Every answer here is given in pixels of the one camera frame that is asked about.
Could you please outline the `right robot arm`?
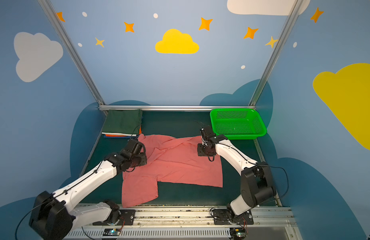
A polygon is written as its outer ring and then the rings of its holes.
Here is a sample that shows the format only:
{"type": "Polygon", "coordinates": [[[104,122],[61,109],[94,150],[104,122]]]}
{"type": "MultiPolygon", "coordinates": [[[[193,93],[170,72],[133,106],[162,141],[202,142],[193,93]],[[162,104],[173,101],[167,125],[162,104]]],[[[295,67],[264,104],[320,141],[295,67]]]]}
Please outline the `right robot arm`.
{"type": "Polygon", "coordinates": [[[212,127],[200,129],[202,142],[198,156],[213,161],[215,156],[225,159],[241,176],[240,195],[227,205],[228,219],[233,220],[276,196],[271,168],[258,163],[236,148],[224,135],[216,135],[212,127]]]}

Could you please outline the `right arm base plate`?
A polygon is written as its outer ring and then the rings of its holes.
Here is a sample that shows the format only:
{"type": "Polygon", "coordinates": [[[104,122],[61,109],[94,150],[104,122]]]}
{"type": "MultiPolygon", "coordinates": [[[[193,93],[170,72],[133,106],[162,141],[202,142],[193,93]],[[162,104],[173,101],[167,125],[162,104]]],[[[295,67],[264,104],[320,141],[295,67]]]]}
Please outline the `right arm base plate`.
{"type": "Polygon", "coordinates": [[[254,219],[250,210],[238,215],[233,216],[227,209],[211,208],[209,210],[215,225],[253,225],[254,219]]]}

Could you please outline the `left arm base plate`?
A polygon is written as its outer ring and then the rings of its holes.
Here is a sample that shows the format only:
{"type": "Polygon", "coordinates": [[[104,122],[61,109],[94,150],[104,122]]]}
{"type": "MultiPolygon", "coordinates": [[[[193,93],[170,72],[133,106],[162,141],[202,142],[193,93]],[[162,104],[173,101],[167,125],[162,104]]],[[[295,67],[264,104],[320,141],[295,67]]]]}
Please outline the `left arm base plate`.
{"type": "Polygon", "coordinates": [[[120,209],[112,217],[111,223],[115,226],[132,226],[135,215],[136,210],[134,209],[120,209]]]}

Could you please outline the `pink red t-shirt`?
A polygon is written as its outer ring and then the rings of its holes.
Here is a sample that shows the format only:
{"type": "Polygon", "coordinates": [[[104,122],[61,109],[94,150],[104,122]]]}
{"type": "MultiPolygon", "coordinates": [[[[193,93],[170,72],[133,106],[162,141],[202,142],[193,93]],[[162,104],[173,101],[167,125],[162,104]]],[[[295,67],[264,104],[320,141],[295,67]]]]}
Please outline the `pink red t-shirt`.
{"type": "Polygon", "coordinates": [[[198,155],[201,136],[174,138],[140,135],[146,147],[147,164],[123,173],[122,205],[131,208],[159,196],[158,182],[223,187],[220,156],[211,162],[198,155]]]}

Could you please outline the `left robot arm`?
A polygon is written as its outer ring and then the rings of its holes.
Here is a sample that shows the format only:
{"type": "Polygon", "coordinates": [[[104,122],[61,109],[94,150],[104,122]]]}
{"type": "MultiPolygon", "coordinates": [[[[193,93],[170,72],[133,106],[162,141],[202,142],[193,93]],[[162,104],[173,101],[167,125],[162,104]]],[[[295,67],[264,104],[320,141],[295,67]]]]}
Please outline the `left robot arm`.
{"type": "Polygon", "coordinates": [[[39,194],[30,213],[29,226],[44,240],[62,240],[74,229],[103,222],[115,226],[122,219],[112,201],[78,208],[77,205],[108,180],[147,164],[146,147],[136,139],[119,153],[106,156],[96,167],[71,184],[39,194]]]}

